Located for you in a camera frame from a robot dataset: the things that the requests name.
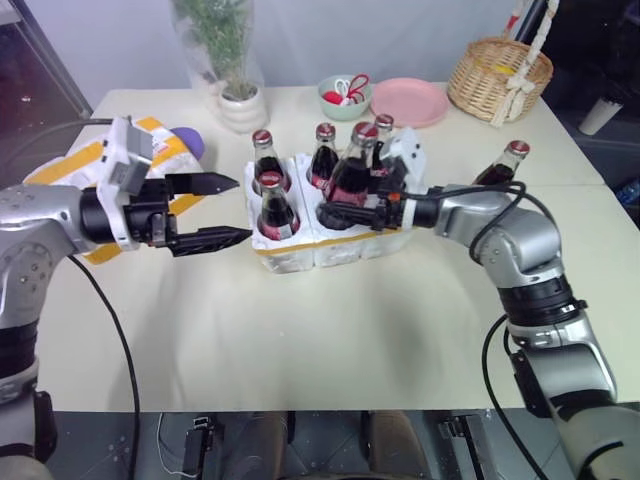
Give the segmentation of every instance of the white foam tray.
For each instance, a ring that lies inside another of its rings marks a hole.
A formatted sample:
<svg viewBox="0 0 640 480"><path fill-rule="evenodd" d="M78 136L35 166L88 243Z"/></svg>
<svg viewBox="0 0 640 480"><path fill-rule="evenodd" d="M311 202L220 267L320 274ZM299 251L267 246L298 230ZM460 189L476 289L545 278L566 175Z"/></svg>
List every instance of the white foam tray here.
<svg viewBox="0 0 640 480"><path fill-rule="evenodd" d="M325 228L315 214L323 201L322 192L311 185L306 175L311 160L311 156L300 153L282 161L292 182L287 199L300 218L300 229L292 237L280 241L265 237L257 228L262 197L252 188L254 163L249 162L245 168L247 211L253 230L251 245L271 272L290 273L309 270L314 265L331 267L357 262L361 258L390 255L407 244L411 229L377 233L364 225L354 225L346 230ZM375 197L371 196L369 202L375 202Z"/></svg>

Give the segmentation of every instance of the potted plant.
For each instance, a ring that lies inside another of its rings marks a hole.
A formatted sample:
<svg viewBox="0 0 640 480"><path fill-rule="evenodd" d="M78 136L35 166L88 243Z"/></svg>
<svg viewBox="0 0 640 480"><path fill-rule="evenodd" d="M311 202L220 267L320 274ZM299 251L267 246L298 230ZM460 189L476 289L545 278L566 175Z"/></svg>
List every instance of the potted plant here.
<svg viewBox="0 0 640 480"><path fill-rule="evenodd" d="M237 133L269 121L263 89L249 75L253 0L171 0L174 27L205 103Z"/></svg>

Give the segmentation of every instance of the coca-cola bottle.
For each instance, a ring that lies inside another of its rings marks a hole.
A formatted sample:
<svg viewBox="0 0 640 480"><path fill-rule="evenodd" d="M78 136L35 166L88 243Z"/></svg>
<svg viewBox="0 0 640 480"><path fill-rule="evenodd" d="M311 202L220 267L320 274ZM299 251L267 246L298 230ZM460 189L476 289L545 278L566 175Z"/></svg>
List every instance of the coca-cola bottle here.
<svg viewBox="0 0 640 480"><path fill-rule="evenodd" d="M389 173L380 161L380 151L384 144L391 139L391 132L393 131L393 117L386 113L381 113L376 117L376 127L378 129L378 141L376 142L376 146L373 148L369 193L377 192L380 181Z"/></svg>
<svg viewBox="0 0 640 480"><path fill-rule="evenodd" d="M311 167L307 171L307 179L314 187L324 190L333 169L338 163L335 146L336 128L330 123L321 123L316 127L316 152L313 154Z"/></svg>
<svg viewBox="0 0 640 480"><path fill-rule="evenodd" d="M258 229L271 240L285 240L300 228L300 219L291 208L284 189L280 185L263 187L262 211L258 218Z"/></svg>
<svg viewBox="0 0 640 480"><path fill-rule="evenodd" d="M373 147L377 140L378 129L373 123L360 122L353 128L351 143L333 169L329 185L324 190L328 202L364 206L371 175ZM344 230L352 225L323 213L323 210L318 211L318 220L326 228Z"/></svg>
<svg viewBox="0 0 640 480"><path fill-rule="evenodd" d="M489 165L473 181L474 185L499 185L513 180L520 162L529 154L527 142L512 140L495 162Z"/></svg>
<svg viewBox="0 0 640 480"><path fill-rule="evenodd" d="M273 149L271 132L268 130L256 130L253 132L252 139L256 159L253 180L254 191L261 195L265 187L280 185L288 192L289 188L291 188L291 179Z"/></svg>

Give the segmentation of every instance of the metal bracket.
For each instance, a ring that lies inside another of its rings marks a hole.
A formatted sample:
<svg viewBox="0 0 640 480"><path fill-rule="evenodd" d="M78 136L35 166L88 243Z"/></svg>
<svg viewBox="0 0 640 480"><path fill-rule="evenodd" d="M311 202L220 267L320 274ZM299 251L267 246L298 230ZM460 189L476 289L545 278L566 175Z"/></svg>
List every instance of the metal bracket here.
<svg viewBox="0 0 640 480"><path fill-rule="evenodd" d="M480 416L451 417L445 420L441 427L452 438L464 438L477 480L499 479Z"/></svg>

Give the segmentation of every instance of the white wall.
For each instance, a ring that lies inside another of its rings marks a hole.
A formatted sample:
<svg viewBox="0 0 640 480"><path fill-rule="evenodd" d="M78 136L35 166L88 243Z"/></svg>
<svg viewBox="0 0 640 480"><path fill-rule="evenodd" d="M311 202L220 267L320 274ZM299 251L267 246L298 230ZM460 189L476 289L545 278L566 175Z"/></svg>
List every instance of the white wall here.
<svg viewBox="0 0 640 480"><path fill-rule="evenodd" d="M502 31L515 0L254 0L267 85L334 73L446 80L470 41ZM168 0L27 0L92 106L114 88L187 87Z"/></svg>

